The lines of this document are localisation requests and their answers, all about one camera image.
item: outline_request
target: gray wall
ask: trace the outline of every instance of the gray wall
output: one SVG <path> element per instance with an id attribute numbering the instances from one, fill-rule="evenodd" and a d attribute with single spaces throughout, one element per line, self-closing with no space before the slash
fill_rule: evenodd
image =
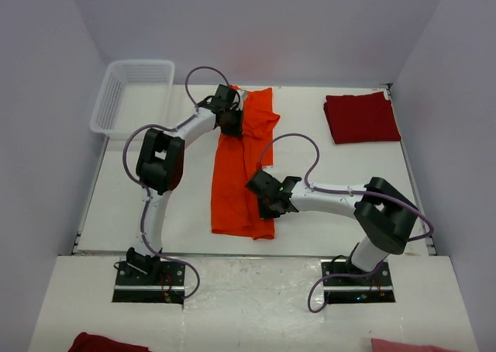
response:
<path id="1" fill-rule="evenodd" d="M 105 61 L 169 58 L 238 83 L 392 82 L 439 0 L 75 0 Z M 200 74 L 197 82 L 215 76 Z"/>
<path id="2" fill-rule="evenodd" d="M 494 0 L 442 0 L 393 86 L 435 243 L 452 258 L 481 351 L 496 350 L 494 15 Z"/>
<path id="3" fill-rule="evenodd" d="M 73 0 L 0 0 L 0 30 L 0 350 L 18 352 L 88 197 L 105 67 Z"/>

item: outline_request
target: purple cable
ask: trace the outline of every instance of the purple cable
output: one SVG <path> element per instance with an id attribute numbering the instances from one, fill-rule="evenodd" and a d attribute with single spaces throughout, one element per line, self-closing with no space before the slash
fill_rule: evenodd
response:
<path id="1" fill-rule="evenodd" d="M 308 140 L 315 148 L 315 152 L 316 152 L 315 161 L 313 162 L 312 166 L 310 166 L 310 168 L 308 169 L 308 171 L 305 173 L 305 176 L 304 176 L 304 182 L 308 188 L 310 188 L 313 191 L 322 192 L 322 193 L 329 193 L 329 194 L 334 194 L 334 195 L 348 195 L 350 193 L 351 194 L 354 193 L 355 195 L 370 195 L 373 197 L 386 199 L 390 202 L 396 203 L 397 205 L 401 206 L 404 209 L 407 209 L 410 212 L 413 212 L 414 214 L 417 215 L 417 217 L 422 219 L 429 227 L 428 232 L 423 233 L 423 234 L 418 235 L 418 236 L 415 236 L 415 237 L 412 237 L 412 238 L 408 239 L 408 242 L 421 240 L 422 238 L 426 238 L 426 237 L 432 235 L 432 233 L 434 232 L 434 225 L 432 224 L 432 222 L 429 219 L 427 219 L 427 217 L 425 215 L 423 215 L 420 211 L 418 211 L 416 208 L 410 206 L 408 203 L 405 203 L 400 199 L 391 197 L 389 195 L 383 195 L 382 193 L 377 193 L 377 192 L 347 191 L 347 190 L 343 191 L 343 190 L 338 190 L 338 189 L 325 189 L 325 188 L 319 188 L 319 187 L 312 186 L 312 184 L 308 180 L 308 177 L 310 176 L 311 172 L 315 170 L 315 167 L 317 166 L 317 164 L 320 161 L 320 149 L 319 149 L 319 146 L 317 145 L 317 143 L 310 136 L 306 136 L 302 133 L 285 133 L 284 135 L 280 135 L 280 136 L 275 137 L 263 149 L 262 154 L 260 155 L 260 159 L 258 160 L 259 164 L 262 164 L 262 160 L 264 159 L 264 155 L 267 152 L 267 150 L 272 146 L 272 144 L 274 144 L 276 141 L 278 141 L 280 139 L 283 139 L 283 138 L 289 137 L 289 136 L 302 137 L 303 139 Z M 329 280 L 330 278 L 339 278 L 339 277 L 341 277 L 341 278 L 369 278 L 369 277 L 374 276 L 379 271 L 382 263 L 383 262 L 380 261 L 379 263 L 377 263 L 376 267 L 371 272 L 367 272 L 367 273 L 362 273 L 362 274 L 335 273 L 335 274 L 328 274 L 324 277 L 321 277 L 315 284 L 313 284 L 312 288 L 310 289 L 310 292 L 308 293 L 308 298 L 307 298 L 308 310 L 312 313 L 319 313 L 327 306 L 327 302 L 324 302 L 319 308 L 313 309 L 312 305 L 310 304 L 311 300 L 312 300 L 313 292 L 315 291 L 315 288 L 317 288 L 317 286 L 319 284 L 321 284 L 322 282 Z"/>
<path id="2" fill-rule="evenodd" d="M 174 129 L 169 129 L 167 127 L 160 126 L 160 125 L 145 125 L 145 126 L 141 126 L 139 129 L 137 129 L 136 131 L 134 131 L 131 134 L 131 136 L 129 137 L 129 139 L 126 141 L 126 144 L 124 144 L 124 149 L 122 150 L 122 165 L 124 166 L 124 171 L 126 172 L 126 174 L 129 177 L 129 179 L 131 179 L 132 181 L 134 181 L 135 183 L 137 183 L 139 186 L 141 186 L 142 188 L 144 188 L 146 190 L 146 195 L 148 196 L 148 198 L 151 197 L 151 191 L 150 191 L 150 189 L 145 184 L 141 183 L 138 178 L 135 178 L 134 175 L 131 174 L 131 171 L 129 170 L 129 165 L 127 164 L 127 152 L 128 152 L 128 149 L 129 149 L 129 145 L 131 144 L 131 142 L 133 141 L 133 139 L 136 137 L 136 135 L 138 135 L 140 132 L 144 131 L 145 129 L 151 129 L 151 128 L 161 129 L 162 131 L 168 131 L 168 132 L 174 131 Z M 156 251 L 155 249 L 153 249 L 151 247 L 150 242 L 146 238 L 146 234 L 145 234 L 145 216 L 146 216 L 146 211 L 148 211 L 149 204 L 150 204 L 150 200 L 148 199 L 145 202 L 145 206 L 143 207 L 143 212 L 141 213 L 141 219 L 139 220 L 139 231 L 141 232 L 141 237 L 143 238 L 143 243 L 145 244 L 146 248 L 153 255 L 156 255 L 158 257 L 161 257 L 162 259 L 165 259 L 166 261 L 172 261 L 174 263 L 183 264 L 186 267 L 189 267 L 195 273 L 195 276 L 196 276 L 196 279 L 197 279 L 196 286 L 195 286 L 195 288 L 193 289 L 192 292 L 190 292 L 188 295 L 185 295 L 183 297 L 183 299 L 188 299 L 191 296 L 193 296 L 193 294 L 196 293 L 196 291 L 200 287 L 200 274 L 198 273 L 198 270 L 192 264 L 189 264 L 187 261 L 182 261 L 180 259 L 175 259 L 173 257 L 168 257 L 167 255 L 162 254 L 162 253 L 159 253 L 158 251 Z"/>
<path id="3" fill-rule="evenodd" d="M 227 81 L 226 76 L 219 69 L 215 69 L 214 67 L 209 67 L 207 65 L 203 65 L 203 66 L 200 66 L 200 67 L 196 67 L 195 69 L 193 69 L 192 71 L 190 71 L 188 73 L 188 75 L 186 76 L 186 80 L 184 81 L 184 88 L 186 89 L 186 95 L 189 97 L 189 99 L 191 100 L 191 102 L 195 105 L 196 111 L 198 111 L 198 103 L 193 99 L 193 96 L 189 92 L 189 78 L 190 78 L 190 76 L 193 73 L 195 73 L 196 71 L 200 71 L 202 69 L 207 69 L 207 70 L 210 70 L 210 71 L 214 71 L 215 73 L 217 73 L 218 75 L 220 75 L 222 77 L 222 79 L 224 80 L 224 82 L 226 83 L 226 85 L 229 86 L 229 81 Z"/>

